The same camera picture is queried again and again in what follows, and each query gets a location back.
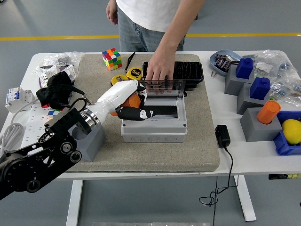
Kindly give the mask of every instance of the jeans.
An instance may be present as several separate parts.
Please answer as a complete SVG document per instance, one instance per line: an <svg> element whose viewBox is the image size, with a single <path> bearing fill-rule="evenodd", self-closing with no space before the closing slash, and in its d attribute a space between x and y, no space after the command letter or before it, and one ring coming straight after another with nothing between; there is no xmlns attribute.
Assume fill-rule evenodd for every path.
<svg viewBox="0 0 301 226"><path fill-rule="evenodd" d="M141 27L119 8L118 29L121 52L154 52L165 34ZM180 41L177 51L183 51L184 39L185 37Z"/></svg>

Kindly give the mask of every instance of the black cable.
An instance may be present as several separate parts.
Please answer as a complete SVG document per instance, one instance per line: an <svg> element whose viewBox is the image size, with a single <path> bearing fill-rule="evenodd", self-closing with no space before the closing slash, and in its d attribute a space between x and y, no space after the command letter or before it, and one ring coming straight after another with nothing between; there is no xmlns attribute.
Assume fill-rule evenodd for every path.
<svg viewBox="0 0 301 226"><path fill-rule="evenodd" d="M231 158L231 167L230 167L230 170L229 170L227 186L226 187L219 187L219 188L217 188L218 177L216 177L215 190L210 193L210 196L204 196L204 197L200 197L198 199L198 201L201 204L206 205L208 207L211 207L212 205L214 205L213 226L214 226L214 223L215 223L215 212L216 212L216 204L218 202L218 194L222 193L223 191L227 190L230 187L237 187L238 186L238 181L237 181L237 185L230 186L230 178L231 178L231 172L232 172L232 168L233 168L233 157L232 157L231 153L228 151L226 145L223 145L223 148L225 149L225 151L228 153L228 155ZM202 202L202 199L206 199L206 198L210 198L210 202L209 203Z"/></svg>
<svg viewBox="0 0 301 226"><path fill-rule="evenodd" d="M84 106L79 110L79 112L83 111L85 109L85 107L87 106L87 100L83 97L77 98L72 105L70 106L70 108L73 108L73 106L80 100L83 100L85 102Z"/></svg>
<svg viewBox="0 0 301 226"><path fill-rule="evenodd" d="M136 53L136 52L134 52L132 55L130 55L130 57L127 59L127 66L126 66L126 68L125 68L126 73L127 73L127 68L129 67L129 65L130 65L130 63L131 63L131 61L132 61L132 59L133 59L135 53Z"/></svg>

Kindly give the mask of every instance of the white table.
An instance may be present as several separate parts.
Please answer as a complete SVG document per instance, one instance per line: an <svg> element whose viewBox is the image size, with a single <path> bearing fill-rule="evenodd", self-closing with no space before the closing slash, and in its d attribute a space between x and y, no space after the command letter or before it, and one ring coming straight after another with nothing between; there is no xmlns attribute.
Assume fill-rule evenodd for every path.
<svg viewBox="0 0 301 226"><path fill-rule="evenodd" d="M253 54L256 51L236 51L240 56ZM273 141L267 142L246 142L239 119L241 115L236 114L237 97L224 94L225 78L216 75L211 77L209 57L215 53L212 52L183 52L184 54L196 54L199 56L204 72L204 81L208 94L210 110L214 127L220 124L226 124L231 138L231 144L228 147L233 156L232 175L241 175L239 177L238 194L241 199L242 208L246 221L256 220L251 199L246 187L246 181L243 175L254 174L279 174L279 173L299 173L301 172L301 155L280 157L277 155ZM36 54L28 66L21 87L23 90L30 89L35 93L39 89L32 71L39 65L47 54ZM282 110L301 110L294 105L284 102L280 103ZM15 120L26 125L28 112L20 113ZM9 125L12 114L8 114L3 128ZM214 172L207 173L64 173L58 180L75 180L73 182L71 201L69 206L67 225L76 225L79 212L81 188L83 180L90 179L113 179L113 178L150 178L150 177L192 177L192 176L225 176L229 174L230 158L228 154L219 148L220 166Z"/></svg>

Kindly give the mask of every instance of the blue tray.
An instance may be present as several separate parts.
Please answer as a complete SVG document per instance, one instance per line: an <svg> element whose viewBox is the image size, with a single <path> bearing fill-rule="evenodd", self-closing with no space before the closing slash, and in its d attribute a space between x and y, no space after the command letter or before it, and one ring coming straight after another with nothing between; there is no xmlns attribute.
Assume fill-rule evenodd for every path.
<svg viewBox="0 0 301 226"><path fill-rule="evenodd" d="M214 53L214 54L210 57L210 59L209 59L209 60L210 60L210 66L211 66L214 70L216 70L220 75L222 75L222 76L224 76L224 77L226 77L227 72L223 72L221 69L219 69L219 68L217 68L217 67L215 66L215 63L216 63L216 61L215 61L215 56L216 56L217 54L221 54L221 55L226 55L226 54L228 54L228 55L231 56L234 60L237 60L237 61L239 61L239 60L242 58L240 55L236 54L235 52L233 52L233 51L231 51L231 50L227 50L227 49L219 50L219 51L217 51L216 53Z"/></svg>
<svg viewBox="0 0 301 226"><path fill-rule="evenodd" d="M287 119L299 119L301 117L301 111L280 111L277 114L277 117L282 125L282 123ZM289 145L283 131L274 138L274 143L276 151L280 156L301 155L301 145Z"/></svg>

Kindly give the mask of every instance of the table leg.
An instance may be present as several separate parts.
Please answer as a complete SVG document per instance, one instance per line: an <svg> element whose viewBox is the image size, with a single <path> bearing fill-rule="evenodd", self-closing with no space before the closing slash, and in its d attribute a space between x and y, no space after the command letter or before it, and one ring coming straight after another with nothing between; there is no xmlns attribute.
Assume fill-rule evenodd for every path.
<svg viewBox="0 0 301 226"><path fill-rule="evenodd" d="M73 181L66 226L77 226L82 187L83 180Z"/></svg>
<svg viewBox="0 0 301 226"><path fill-rule="evenodd" d="M235 179L236 185L238 184L237 191L238 191L241 207L243 209L243 213L245 216L245 220L246 221L256 221L256 216L255 216L255 212L253 209L249 190L246 185L245 176L243 176L243 175L239 175L239 177L234 176L234 179Z"/></svg>

